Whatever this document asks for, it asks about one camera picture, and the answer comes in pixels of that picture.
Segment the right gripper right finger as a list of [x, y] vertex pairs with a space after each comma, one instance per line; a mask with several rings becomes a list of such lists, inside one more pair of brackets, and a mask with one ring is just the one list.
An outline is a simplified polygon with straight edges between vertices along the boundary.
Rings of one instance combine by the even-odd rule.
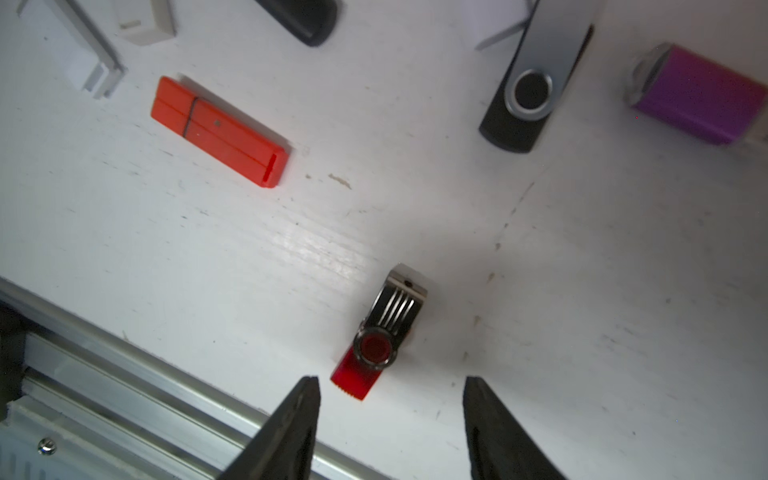
[[565, 480], [483, 378], [466, 378], [463, 412], [473, 479]]

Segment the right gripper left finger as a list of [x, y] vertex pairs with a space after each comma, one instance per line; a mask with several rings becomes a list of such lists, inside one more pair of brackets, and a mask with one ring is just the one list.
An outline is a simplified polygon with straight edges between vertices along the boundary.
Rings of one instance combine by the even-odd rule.
[[302, 377], [219, 480], [307, 479], [320, 409], [319, 380]]

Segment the red black swivel usb drive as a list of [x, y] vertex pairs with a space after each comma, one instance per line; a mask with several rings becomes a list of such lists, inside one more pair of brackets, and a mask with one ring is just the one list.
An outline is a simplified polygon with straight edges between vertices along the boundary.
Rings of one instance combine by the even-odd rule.
[[362, 401], [381, 374], [396, 361], [427, 300], [423, 276], [405, 264], [387, 274], [368, 313], [330, 380]]

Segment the purple usb drive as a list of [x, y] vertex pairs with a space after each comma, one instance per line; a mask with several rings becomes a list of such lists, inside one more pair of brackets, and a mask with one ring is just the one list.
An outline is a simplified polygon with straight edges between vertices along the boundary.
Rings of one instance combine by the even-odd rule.
[[710, 144], [767, 156], [767, 85], [677, 44], [637, 59], [625, 101]]

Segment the black silver swivel usb drive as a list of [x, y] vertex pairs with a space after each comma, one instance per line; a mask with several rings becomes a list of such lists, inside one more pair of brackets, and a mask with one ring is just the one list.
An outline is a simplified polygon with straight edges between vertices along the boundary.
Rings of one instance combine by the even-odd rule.
[[602, 3], [542, 0], [479, 126], [492, 145], [531, 152], [594, 33]]

